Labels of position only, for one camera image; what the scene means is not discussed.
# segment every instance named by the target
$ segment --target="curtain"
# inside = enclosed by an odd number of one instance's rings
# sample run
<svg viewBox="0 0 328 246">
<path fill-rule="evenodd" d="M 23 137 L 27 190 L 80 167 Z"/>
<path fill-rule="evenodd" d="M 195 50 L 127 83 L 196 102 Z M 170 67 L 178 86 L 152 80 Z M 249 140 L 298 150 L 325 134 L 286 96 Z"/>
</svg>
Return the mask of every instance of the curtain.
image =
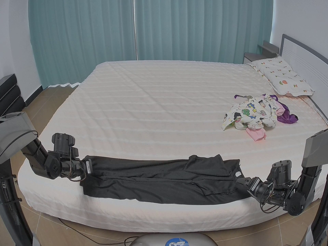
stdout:
<svg viewBox="0 0 328 246">
<path fill-rule="evenodd" d="M 242 63 L 272 16 L 273 0 L 135 0 L 138 59 Z"/>
<path fill-rule="evenodd" d="M 29 0 L 43 88 L 82 82 L 105 61 L 135 60 L 133 0 Z"/>
</svg>

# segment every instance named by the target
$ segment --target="robot logo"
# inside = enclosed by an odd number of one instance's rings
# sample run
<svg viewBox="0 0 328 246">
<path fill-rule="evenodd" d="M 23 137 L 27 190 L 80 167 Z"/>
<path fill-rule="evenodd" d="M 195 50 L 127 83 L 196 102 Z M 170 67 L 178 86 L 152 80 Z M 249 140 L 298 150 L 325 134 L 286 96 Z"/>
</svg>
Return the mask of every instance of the robot logo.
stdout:
<svg viewBox="0 0 328 246">
<path fill-rule="evenodd" d="M 189 246 L 189 243 L 182 238 L 173 238 L 168 240 L 165 246 Z"/>
</svg>

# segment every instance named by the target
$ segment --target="wall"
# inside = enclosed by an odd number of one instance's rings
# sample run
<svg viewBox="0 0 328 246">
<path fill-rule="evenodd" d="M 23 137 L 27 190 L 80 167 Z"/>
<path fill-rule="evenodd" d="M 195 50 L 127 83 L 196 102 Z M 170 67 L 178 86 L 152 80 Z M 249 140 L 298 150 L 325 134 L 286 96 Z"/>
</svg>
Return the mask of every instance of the wall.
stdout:
<svg viewBox="0 0 328 246">
<path fill-rule="evenodd" d="M 28 20 L 28 0 L 0 0 L 0 77 L 15 73 L 24 100 L 40 87 Z"/>
<path fill-rule="evenodd" d="M 271 43 L 280 47 L 282 34 L 328 57 L 327 0 L 274 0 Z"/>
</svg>

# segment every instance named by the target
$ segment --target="purple satin fabric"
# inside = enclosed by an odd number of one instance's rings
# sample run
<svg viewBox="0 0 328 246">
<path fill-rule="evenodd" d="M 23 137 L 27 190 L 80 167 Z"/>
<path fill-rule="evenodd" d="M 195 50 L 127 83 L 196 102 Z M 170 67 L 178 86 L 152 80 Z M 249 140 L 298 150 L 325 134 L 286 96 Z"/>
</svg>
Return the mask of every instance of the purple satin fabric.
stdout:
<svg viewBox="0 0 328 246">
<path fill-rule="evenodd" d="M 270 95 L 273 99 L 275 99 L 276 101 L 278 101 L 278 97 L 276 95 Z M 289 113 L 289 108 L 288 106 L 286 106 L 285 104 L 281 103 L 280 101 L 278 101 L 285 109 L 285 112 L 281 115 L 277 117 L 277 120 L 285 123 L 285 124 L 293 124 L 296 123 L 298 121 L 298 117 L 294 114 L 290 114 Z"/>
</svg>

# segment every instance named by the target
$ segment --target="pillow flower print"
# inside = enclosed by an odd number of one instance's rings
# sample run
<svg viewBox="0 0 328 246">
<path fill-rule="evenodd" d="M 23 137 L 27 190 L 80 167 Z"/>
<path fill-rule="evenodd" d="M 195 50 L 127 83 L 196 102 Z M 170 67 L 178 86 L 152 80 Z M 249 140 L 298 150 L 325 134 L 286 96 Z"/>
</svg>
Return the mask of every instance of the pillow flower print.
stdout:
<svg viewBox="0 0 328 246">
<path fill-rule="evenodd" d="M 314 92 L 305 79 L 294 72 L 292 67 L 280 56 L 256 60 L 248 64 L 265 76 L 279 95 L 311 96 Z"/>
</svg>

